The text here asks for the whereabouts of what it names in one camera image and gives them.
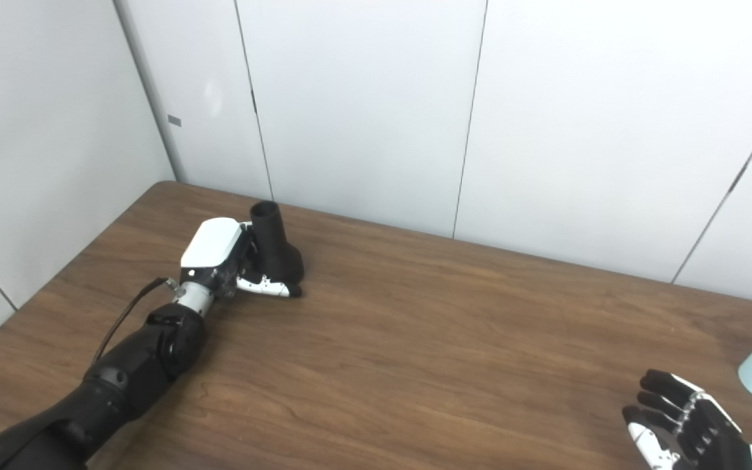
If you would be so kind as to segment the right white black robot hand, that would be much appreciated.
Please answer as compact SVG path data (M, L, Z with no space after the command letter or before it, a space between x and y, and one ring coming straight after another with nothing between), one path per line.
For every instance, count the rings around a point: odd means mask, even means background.
M648 369L636 405L621 413L651 469L752 469L752 444L706 390L677 375Z

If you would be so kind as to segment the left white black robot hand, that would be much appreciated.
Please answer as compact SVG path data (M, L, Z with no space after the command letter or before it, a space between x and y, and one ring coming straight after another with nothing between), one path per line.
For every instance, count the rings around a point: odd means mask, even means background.
M258 264L259 238L251 222L217 217L198 227L180 258L176 298L205 294L230 298L240 291L266 296L300 298L301 286L272 279Z

